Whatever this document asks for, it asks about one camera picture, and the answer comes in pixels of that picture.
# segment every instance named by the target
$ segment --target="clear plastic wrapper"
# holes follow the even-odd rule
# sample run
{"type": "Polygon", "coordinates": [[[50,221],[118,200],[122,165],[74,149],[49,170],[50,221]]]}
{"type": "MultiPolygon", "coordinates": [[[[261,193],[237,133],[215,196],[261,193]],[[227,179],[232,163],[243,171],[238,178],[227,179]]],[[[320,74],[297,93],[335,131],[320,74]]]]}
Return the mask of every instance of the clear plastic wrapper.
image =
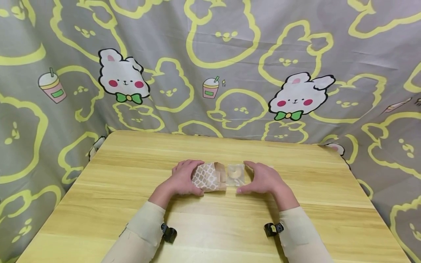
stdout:
{"type": "Polygon", "coordinates": [[[226,178],[226,185],[228,186],[243,186],[245,185],[244,164],[228,165],[228,176],[226,178]]]}

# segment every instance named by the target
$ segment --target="black clip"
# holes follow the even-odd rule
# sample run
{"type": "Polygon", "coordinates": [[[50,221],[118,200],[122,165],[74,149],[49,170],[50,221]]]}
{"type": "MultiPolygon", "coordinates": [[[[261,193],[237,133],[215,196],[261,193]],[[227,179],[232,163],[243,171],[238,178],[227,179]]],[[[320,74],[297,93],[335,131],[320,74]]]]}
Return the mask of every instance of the black clip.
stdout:
{"type": "Polygon", "coordinates": [[[174,243],[174,240],[177,237],[177,230],[172,227],[168,227],[165,223],[161,225],[161,230],[164,233],[163,239],[165,242],[174,243]]]}
{"type": "Polygon", "coordinates": [[[264,225],[264,231],[267,237],[276,236],[278,235],[278,233],[284,231],[284,227],[281,223],[267,223],[266,225],[264,225]]]}

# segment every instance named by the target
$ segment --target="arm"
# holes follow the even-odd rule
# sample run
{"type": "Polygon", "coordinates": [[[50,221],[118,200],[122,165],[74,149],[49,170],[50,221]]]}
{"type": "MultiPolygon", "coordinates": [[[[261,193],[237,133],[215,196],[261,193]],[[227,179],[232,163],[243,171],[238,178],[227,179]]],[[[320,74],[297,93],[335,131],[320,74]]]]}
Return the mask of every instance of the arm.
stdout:
{"type": "Polygon", "coordinates": [[[310,218],[300,207],[291,188],[274,169],[254,162],[244,162],[254,171],[253,181],[239,187],[237,193],[271,193],[279,210],[284,231],[279,234],[290,263],[333,263],[310,218]]]}
{"type": "Polygon", "coordinates": [[[160,184],[149,200],[128,222],[101,263],[148,263],[155,256],[162,238],[165,209],[175,194],[203,195],[191,181],[193,170],[202,161],[180,162],[172,175],[160,184]]]}

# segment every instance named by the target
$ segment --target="curtain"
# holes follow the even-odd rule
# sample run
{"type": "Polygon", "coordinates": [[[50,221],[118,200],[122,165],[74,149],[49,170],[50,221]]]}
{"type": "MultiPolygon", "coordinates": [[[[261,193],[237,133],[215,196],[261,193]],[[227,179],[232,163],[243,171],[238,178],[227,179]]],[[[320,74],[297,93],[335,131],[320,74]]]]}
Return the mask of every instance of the curtain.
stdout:
{"type": "Polygon", "coordinates": [[[421,262],[421,2],[3,0],[0,262],[121,129],[327,145],[421,262]]]}

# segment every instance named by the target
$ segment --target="wooden table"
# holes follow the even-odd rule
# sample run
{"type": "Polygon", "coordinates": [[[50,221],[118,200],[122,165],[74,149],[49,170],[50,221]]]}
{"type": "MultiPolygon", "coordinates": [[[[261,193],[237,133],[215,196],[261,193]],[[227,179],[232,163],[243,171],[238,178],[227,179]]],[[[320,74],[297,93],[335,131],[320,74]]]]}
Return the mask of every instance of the wooden table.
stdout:
{"type": "MultiPolygon", "coordinates": [[[[184,159],[272,165],[291,186],[337,263],[409,262],[341,157],[316,145],[116,131],[104,142],[18,263],[99,263],[155,187],[184,159]]],[[[270,196],[176,197],[166,214],[178,236],[154,262],[286,262],[270,196]]]]}

